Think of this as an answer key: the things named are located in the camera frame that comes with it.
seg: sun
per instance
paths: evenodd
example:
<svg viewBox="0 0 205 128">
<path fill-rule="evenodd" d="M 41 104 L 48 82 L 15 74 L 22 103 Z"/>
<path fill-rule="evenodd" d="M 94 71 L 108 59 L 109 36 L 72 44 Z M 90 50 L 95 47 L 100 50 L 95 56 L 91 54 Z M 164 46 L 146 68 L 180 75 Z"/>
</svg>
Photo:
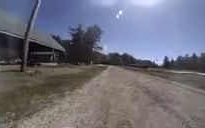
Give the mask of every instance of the sun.
<svg viewBox="0 0 205 128">
<path fill-rule="evenodd" d="M 131 0 L 133 4 L 141 6 L 154 6 L 163 2 L 163 0 Z"/>
</svg>

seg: grass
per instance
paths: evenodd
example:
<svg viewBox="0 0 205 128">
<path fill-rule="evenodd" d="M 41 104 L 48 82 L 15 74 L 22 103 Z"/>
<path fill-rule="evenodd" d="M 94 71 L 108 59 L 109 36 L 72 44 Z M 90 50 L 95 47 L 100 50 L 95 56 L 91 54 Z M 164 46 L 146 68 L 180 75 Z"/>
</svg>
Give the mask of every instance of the grass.
<svg viewBox="0 0 205 128">
<path fill-rule="evenodd" d="M 19 118 L 51 96 L 64 96 L 65 92 L 75 90 L 105 69 L 106 67 L 92 67 L 75 74 L 48 76 L 31 86 L 20 86 L 4 92 L 0 94 L 0 116 L 6 117 L 7 113 L 13 113 L 15 118 Z"/>
<path fill-rule="evenodd" d="M 141 69 L 135 67 L 123 67 L 123 68 L 205 90 L 205 76 L 200 76 L 195 74 L 177 74 L 165 70 L 149 70 L 149 69 Z"/>
</svg>

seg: house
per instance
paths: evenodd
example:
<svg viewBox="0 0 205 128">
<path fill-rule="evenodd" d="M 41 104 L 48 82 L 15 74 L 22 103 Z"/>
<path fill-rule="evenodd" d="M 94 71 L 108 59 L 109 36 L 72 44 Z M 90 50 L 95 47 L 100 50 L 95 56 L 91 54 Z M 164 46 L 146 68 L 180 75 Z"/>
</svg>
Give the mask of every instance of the house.
<svg viewBox="0 0 205 128">
<path fill-rule="evenodd" d="M 27 24 L 11 13 L 0 9 L 0 61 L 21 60 L 23 39 Z M 50 35 L 42 34 L 33 28 L 30 34 L 28 60 L 56 62 L 56 53 L 65 49 Z"/>
</svg>

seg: lawn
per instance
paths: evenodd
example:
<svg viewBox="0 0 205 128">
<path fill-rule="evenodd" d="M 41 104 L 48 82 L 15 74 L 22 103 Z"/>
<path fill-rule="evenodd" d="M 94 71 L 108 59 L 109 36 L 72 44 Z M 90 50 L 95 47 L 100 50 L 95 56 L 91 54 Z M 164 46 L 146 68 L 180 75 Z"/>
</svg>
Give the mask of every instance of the lawn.
<svg viewBox="0 0 205 128">
<path fill-rule="evenodd" d="M 106 68 L 59 66 L 32 68 L 26 74 L 0 73 L 0 123 L 16 120 L 42 103 L 65 96 L 66 92 L 75 90 Z"/>
</svg>

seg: dry grass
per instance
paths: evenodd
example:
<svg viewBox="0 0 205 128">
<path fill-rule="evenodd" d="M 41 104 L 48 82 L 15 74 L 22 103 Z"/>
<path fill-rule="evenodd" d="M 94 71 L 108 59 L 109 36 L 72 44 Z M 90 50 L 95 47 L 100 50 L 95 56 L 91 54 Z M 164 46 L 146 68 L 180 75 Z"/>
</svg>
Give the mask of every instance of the dry grass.
<svg viewBox="0 0 205 128">
<path fill-rule="evenodd" d="M 123 68 L 205 90 L 205 76 L 200 76 L 196 74 L 177 74 L 177 73 L 171 73 L 170 71 L 162 70 L 162 69 L 161 70 L 159 69 L 149 70 L 149 69 L 141 69 L 141 68 L 135 68 L 135 67 L 123 67 Z"/>
<path fill-rule="evenodd" d="M 10 73 L 18 80 L 13 81 L 16 84 L 24 86 L 15 86 L 0 92 L 0 118 L 19 118 L 25 112 L 36 108 L 41 103 L 46 102 L 50 97 L 64 96 L 65 92 L 70 92 L 83 85 L 84 82 L 91 79 L 106 67 L 56 67 L 54 72 L 49 72 L 48 67 L 43 67 L 28 74 Z M 76 70 L 75 73 L 61 73 L 61 71 Z"/>
</svg>

